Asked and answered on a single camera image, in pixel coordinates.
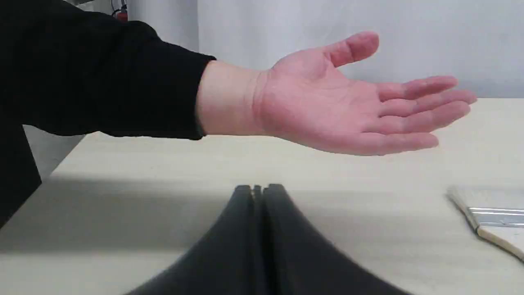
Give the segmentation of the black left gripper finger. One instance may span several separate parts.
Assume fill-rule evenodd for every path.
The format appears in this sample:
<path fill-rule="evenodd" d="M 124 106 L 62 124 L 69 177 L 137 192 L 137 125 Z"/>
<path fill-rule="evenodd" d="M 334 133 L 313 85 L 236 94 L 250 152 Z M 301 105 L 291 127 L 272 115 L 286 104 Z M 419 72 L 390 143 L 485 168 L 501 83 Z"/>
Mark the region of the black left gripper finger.
<path fill-rule="evenodd" d="M 176 263 L 131 295 L 260 295 L 262 261 L 255 198 L 238 186 L 215 224 Z"/>
<path fill-rule="evenodd" d="M 274 295 L 404 295 L 352 261 L 307 220 L 280 184 L 262 193 Z"/>

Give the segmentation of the person's open bare hand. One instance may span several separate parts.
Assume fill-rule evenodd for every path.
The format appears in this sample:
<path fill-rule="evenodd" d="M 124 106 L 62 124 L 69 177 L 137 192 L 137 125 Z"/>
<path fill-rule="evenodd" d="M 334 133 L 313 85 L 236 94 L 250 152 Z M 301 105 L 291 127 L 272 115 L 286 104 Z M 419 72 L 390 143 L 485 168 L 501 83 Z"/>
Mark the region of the person's open bare hand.
<path fill-rule="evenodd" d="M 257 80 L 250 133 L 359 156 L 436 147 L 432 132 L 466 116 L 477 96 L 451 76 L 372 83 L 339 71 L 378 47 L 378 34 L 359 32 L 279 60 Z"/>

